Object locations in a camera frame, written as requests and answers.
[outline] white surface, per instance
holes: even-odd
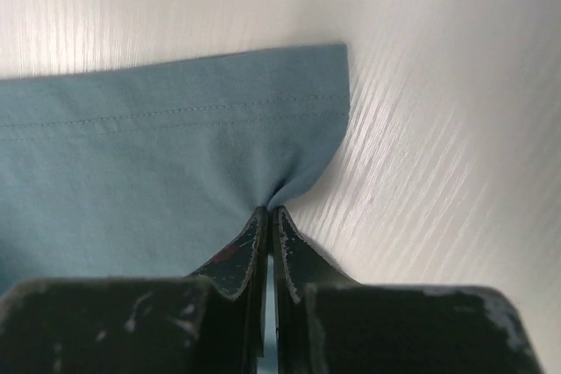
[[[362,281],[500,288],[561,372],[561,0],[0,0],[0,29],[2,77],[347,41],[296,221]]]

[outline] black metal bracket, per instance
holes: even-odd
[[[363,286],[285,208],[257,208],[186,278],[36,279],[0,301],[0,373],[254,373],[273,254],[280,373],[541,372],[483,287]]]

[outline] stitching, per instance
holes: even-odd
[[[265,122],[268,120],[287,120],[290,118],[303,118],[303,117],[313,117],[313,116],[347,116],[347,113],[310,113],[310,114],[295,114],[287,116],[273,116],[273,117],[263,117],[254,118],[248,120],[234,120],[231,122],[218,122],[218,123],[184,123],[184,124],[173,124],[169,126],[160,127],[143,127],[140,129],[134,129],[130,131],[106,131],[104,133],[94,133],[91,135],[77,135],[77,136],[66,136],[66,137],[44,137],[44,138],[0,138],[0,141],[6,142],[23,142],[27,140],[52,140],[52,139],[79,139],[79,138],[95,138],[99,136],[106,135],[117,135],[121,133],[133,133],[135,131],[156,131],[156,130],[166,130],[166,129],[178,129],[181,127],[209,127],[209,126],[223,126],[227,124],[238,124],[238,123],[257,123]]]
[[[151,116],[161,116],[161,115],[170,115],[170,114],[177,114],[177,113],[185,113],[188,111],[206,111],[210,109],[235,109],[237,107],[251,107],[256,105],[267,105],[267,104],[277,104],[281,102],[297,102],[297,101],[311,101],[311,100],[332,100],[336,98],[343,98],[340,95],[327,95],[327,96],[305,96],[302,98],[288,98],[284,100],[269,100],[269,101],[261,101],[261,102],[242,102],[240,104],[232,104],[232,105],[214,105],[209,107],[194,107],[189,109],[169,109],[165,111],[155,111],[153,113],[145,113],[145,114],[134,114],[131,116],[107,116],[107,117],[99,117],[99,118],[91,118],[89,120],[76,120],[76,121],[69,121],[69,122],[51,122],[51,123],[15,123],[15,124],[0,124],[0,129],[2,128],[9,128],[9,127],[46,127],[46,126],[55,126],[55,125],[65,125],[65,124],[86,124],[86,123],[96,123],[96,122],[106,122],[112,120],[123,120],[123,119],[131,119],[131,118],[141,118],[141,117],[151,117]]]

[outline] gray cloth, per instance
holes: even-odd
[[[0,82],[0,293],[38,276],[181,276],[340,145],[342,45]]]

